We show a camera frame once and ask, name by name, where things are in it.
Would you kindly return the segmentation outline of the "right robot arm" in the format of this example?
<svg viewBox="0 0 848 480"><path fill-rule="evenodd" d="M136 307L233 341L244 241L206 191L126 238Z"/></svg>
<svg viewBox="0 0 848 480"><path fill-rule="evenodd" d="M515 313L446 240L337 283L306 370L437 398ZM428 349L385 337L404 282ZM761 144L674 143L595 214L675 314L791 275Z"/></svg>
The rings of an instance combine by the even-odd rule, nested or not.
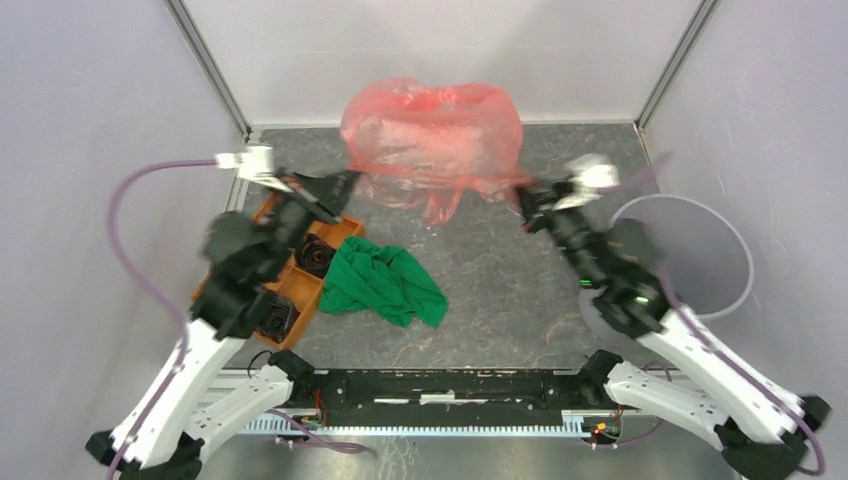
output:
<svg viewBox="0 0 848 480"><path fill-rule="evenodd" d="M686 389L608 352L577 382L591 408L610 401L699 437L747 479L786 479L826 471L818 430L831 414L816 395L800 396L758 372L684 304L660 270L661 254L642 222L597 229L566 199L572 180L517 185L528 233L546 232L612 330L660 355L693 383Z"/></svg>

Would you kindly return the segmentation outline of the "red plastic trash bag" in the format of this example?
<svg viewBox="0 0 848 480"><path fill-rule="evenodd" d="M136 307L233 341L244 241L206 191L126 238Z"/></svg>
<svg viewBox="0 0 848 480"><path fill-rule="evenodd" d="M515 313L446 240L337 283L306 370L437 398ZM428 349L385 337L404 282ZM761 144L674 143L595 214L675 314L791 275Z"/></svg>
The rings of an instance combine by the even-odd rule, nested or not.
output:
<svg viewBox="0 0 848 480"><path fill-rule="evenodd" d="M526 184L524 132L509 93L485 83L428 86L413 78L374 82L345 108L340 137L358 196L418 209L429 225L454 215L467 191L511 200Z"/></svg>

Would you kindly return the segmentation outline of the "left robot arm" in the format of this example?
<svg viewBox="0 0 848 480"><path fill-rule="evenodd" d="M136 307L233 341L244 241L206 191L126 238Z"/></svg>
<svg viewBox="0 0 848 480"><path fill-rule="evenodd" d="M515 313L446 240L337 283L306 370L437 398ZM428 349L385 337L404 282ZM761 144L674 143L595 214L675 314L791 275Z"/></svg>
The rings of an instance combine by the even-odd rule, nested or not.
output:
<svg viewBox="0 0 848 480"><path fill-rule="evenodd" d="M116 427L96 432L89 454L109 479L195 479L203 464L231 437L266 411L306 405L313 379L276 365L200 409L219 371L272 311L278 280L314 222L338 223L358 173L322 176L279 171L281 189L261 221L238 210L208 226L202 256L210 263L187 313L176 315L181 334L168 363Z"/></svg>

